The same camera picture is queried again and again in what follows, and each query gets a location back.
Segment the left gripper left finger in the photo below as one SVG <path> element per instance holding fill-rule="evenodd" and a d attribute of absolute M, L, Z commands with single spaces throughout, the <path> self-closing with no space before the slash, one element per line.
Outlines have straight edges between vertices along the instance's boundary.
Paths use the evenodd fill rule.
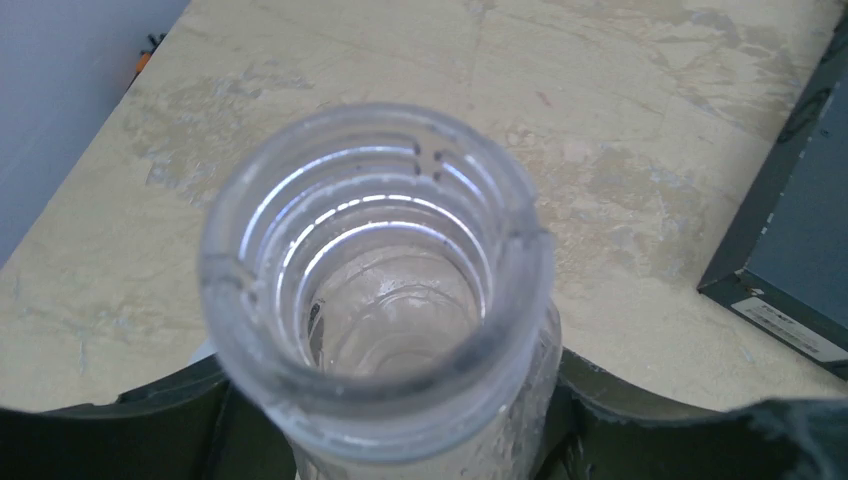
<path fill-rule="evenodd" d="M 1 411 L 4 479 L 294 479 L 283 434 L 209 356 L 111 404 Z"/>

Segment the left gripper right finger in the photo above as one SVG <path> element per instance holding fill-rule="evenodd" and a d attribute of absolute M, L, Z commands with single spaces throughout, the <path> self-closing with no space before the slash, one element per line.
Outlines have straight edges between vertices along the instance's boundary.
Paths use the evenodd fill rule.
<path fill-rule="evenodd" d="M 727 412 L 637 387 L 564 350 L 534 479 L 844 479 L 847 403 Z"/>

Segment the clear plastic bottle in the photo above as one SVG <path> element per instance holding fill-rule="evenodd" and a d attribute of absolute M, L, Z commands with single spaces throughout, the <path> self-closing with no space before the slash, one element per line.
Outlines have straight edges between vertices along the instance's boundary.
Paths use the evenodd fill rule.
<path fill-rule="evenodd" d="M 463 122 L 326 109 L 214 199 L 208 337 L 304 479 L 528 479 L 561 358 L 554 243 L 523 167 Z"/>

